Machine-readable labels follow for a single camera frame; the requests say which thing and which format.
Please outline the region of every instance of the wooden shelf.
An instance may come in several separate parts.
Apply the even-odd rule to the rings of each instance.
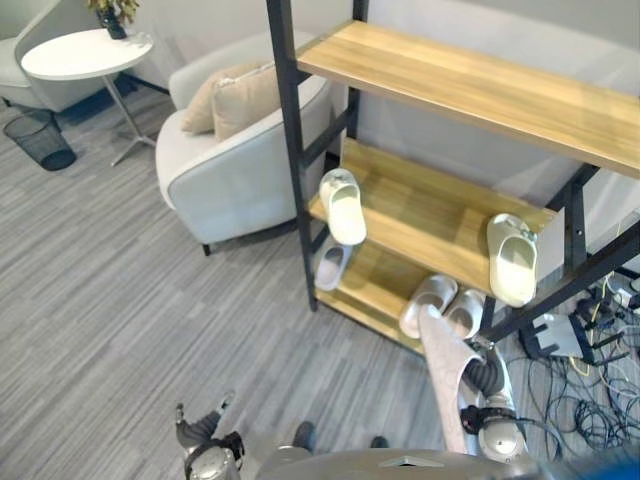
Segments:
[[[352,22],[300,70],[640,178],[640,101],[462,48]]]
[[[365,242],[353,254],[337,290],[316,290],[321,302],[357,322],[422,353],[422,344],[398,326],[407,301],[430,273]]]
[[[425,271],[446,273],[487,293],[490,292],[485,235],[488,220],[498,213],[513,213],[538,232],[554,215],[348,138],[342,166],[353,172],[360,184],[367,243],[403,257]],[[326,221],[318,197],[311,201],[309,211]],[[380,273],[375,273],[380,280],[374,283],[389,275],[385,281],[393,282],[398,275],[389,272],[381,268]],[[388,308],[380,310],[393,316],[397,308],[398,304],[390,300]]]

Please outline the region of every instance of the white chair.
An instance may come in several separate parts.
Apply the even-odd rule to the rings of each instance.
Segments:
[[[20,65],[22,57],[33,47],[98,26],[95,13],[84,0],[0,1],[0,97],[26,107],[59,112],[103,88],[100,78],[69,82],[38,80]]]
[[[296,44],[312,38],[297,32]],[[280,109],[223,142],[216,141],[212,132],[191,135],[180,129],[184,109],[209,75],[232,65],[272,59],[269,35],[259,34],[200,58],[169,80],[178,111],[158,136],[158,183],[167,205],[203,244],[205,254],[211,243],[296,216]],[[329,82],[316,76],[298,87],[305,141],[329,125],[329,88]],[[323,162],[316,160],[307,170],[309,195],[317,191],[322,167]]]

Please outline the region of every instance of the pillow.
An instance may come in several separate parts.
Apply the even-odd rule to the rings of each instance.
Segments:
[[[235,78],[243,73],[258,68],[262,62],[250,62],[243,65],[219,70],[211,75],[198,89],[191,99],[187,111],[182,117],[182,130],[190,133],[203,133],[213,130],[213,114],[211,112],[211,93],[213,86],[222,79]]]
[[[273,63],[213,87],[212,109],[216,140],[223,141],[280,108]]]

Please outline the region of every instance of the white wall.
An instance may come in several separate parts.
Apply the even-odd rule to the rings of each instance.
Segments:
[[[146,0],[136,28],[157,47],[136,68],[168,75],[206,52],[268,28],[265,0]],[[349,0],[292,0],[296,28],[322,33]],[[370,0],[369,21],[472,48],[632,95],[640,94],[638,0]],[[515,140],[364,95],[360,136],[375,145],[543,205],[580,163]],[[599,247],[640,207],[640,182],[601,171],[585,190],[587,241]],[[562,263],[562,218],[540,239],[545,275]]]
[[[139,77],[167,86],[169,75],[216,48],[267,31],[266,0],[143,0],[134,27],[149,32],[155,48],[135,68]],[[292,0],[297,29],[321,34],[351,15],[344,0]]]

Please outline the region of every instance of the white table top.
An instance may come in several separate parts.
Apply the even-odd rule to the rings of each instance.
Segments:
[[[119,72],[139,63],[153,48],[150,35],[113,40],[105,28],[75,32],[29,50],[22,68],[45,80],[80,80]]]

